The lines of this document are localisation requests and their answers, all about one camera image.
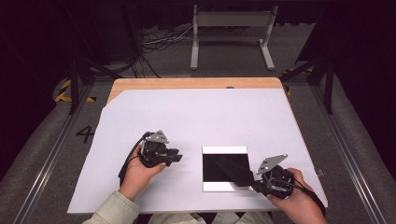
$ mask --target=black number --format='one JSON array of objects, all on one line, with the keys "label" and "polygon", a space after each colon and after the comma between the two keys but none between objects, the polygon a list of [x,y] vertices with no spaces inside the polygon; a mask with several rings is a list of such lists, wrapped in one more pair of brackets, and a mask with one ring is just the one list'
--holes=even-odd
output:
[{"label": "black number", "polygon": [[92,129],[91,126],[87,126],[87,127],[85,127],[83,130],[81,130],[81,131],[79,131],[78,133],[76,133],[76,135],[85,135],[84,143],[87,143],[88,137],[89,137],[90,135],[94,135],[94,134],[95,134],[95,133],[91,133],[91,129]]}]

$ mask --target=metal frame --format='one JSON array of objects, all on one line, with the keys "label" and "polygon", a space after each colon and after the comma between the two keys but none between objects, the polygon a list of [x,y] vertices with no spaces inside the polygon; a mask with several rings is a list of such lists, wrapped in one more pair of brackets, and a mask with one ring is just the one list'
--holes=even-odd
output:
[{"label": "metal frame", "polygon": [[338,145],[337,149],[340,153],[341,159],[346,166],[347,171],[352,179],[353,184],[355,185],[356,191],[361,196],[361,201],[363,202],[364,207],[366,208],[367,214],[373,223],[388,223],[384,216],[382,215],[381,209],[375,201],[374,195],[370,191],[369,186],[367,185],[366,179],[364,178],[361,169],[353,157],[352,152],[347,145],[347,141],[344,139],[334,117],[328,113],[327,107],[323,104],[323,95],[318,86],[311,86],[311,91],[317,100],[317,103],[326,118],[330,129],[332,130],[332,135]]},{"label": "metal frame", "polygon": [[[82,89],[82,93],[80,95],[79,101],[83,104],[85,99],[89,96],[91,92],[92,86],[84,86]],[[35,179],[35,183],[33,184],[29,194],[27,195],[23,205],[15,217],[13,223],[27,223],[29,217],[33,214],[33,210],[35,209],[35,205],[37,204],[44,188],[46,187],[50,176],[52,174],[53,169],[55,168],[56,162],[62,154],[62,150],[64,149],[64,144],[66,141],[66,136],[69,134],[71,128],[73,127],[79,112],[81,111],[82,104],[78,104],[75,110],[75,113],[69,115],[62,130],[56,140],[55,144],[52,147],[51,152],[49,153],[46,161],[44,162],[43,167]]]},{"label": "metal frame", "polygon": [[192,52],[191,70],[198,69],[199,53],[199,26],[263,26],[266,27],[264,39],[259,39],[262,56],[269,70],[274,70],[275,66],[268,50],[268,41],[274,26],[277,7],[272,7],[271,11],[198,11],[194,6],[192,18]]}]

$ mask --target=wooden table edge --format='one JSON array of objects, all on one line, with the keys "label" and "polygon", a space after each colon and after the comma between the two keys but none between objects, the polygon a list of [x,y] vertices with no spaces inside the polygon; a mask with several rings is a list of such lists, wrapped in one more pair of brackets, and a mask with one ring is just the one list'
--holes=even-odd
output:
[{"label": "wooden table edge", "polygon": [[126,90],[283,88],[277,77],[175,77],[119,78],[113,83],[107,103]]}]

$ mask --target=person's right hand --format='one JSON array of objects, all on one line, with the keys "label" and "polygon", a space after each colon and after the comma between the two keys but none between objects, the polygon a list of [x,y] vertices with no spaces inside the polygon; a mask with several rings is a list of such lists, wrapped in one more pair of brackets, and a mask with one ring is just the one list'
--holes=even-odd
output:
[{"label": "person's right hand", "polygon": [[[304,182],[303,174],[300,170],[289,168],[288,171],[294,176],[294,179],[303,185],[303,187],[314,191],[311,186]],[[289,198],[285,200],[279,199],[271,194],[268,194],[267,198],[274,206],[284,211],[296,224],[327,223],[318,205],[299,189],[294,189]]]}]

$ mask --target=hand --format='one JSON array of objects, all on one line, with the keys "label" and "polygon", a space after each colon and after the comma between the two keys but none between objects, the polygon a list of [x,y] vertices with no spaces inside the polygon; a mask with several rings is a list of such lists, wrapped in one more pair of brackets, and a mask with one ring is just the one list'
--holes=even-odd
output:
[{"label": "hand", "polygon": [[[289,168],[288,171],[294,176],[294,179],[302,184],[302,187],[314,191],[311,186],[304,182],[303,173],[301,171],[293,168]],[[294,184],[301,186],[297,181],[295,181]],[[267,198],[273,205],[284,211],[296,224],[327,223],[318,205],[299,189],[294,189],[289,198],[285,200],[279,199],[271,194],[268,194]]]},{"label": "hand", "polygon": [[147,168],[138,157],[140,148],[141,146],[139,145],[134,149],[131,158],[135,158],[129,162],[128,169],[119,190],[121,194],[131,201],[134,201],[136,195],[146,187],[150,179],[161,172],[166,166],[165,163],[160,163],[152,168]]}]

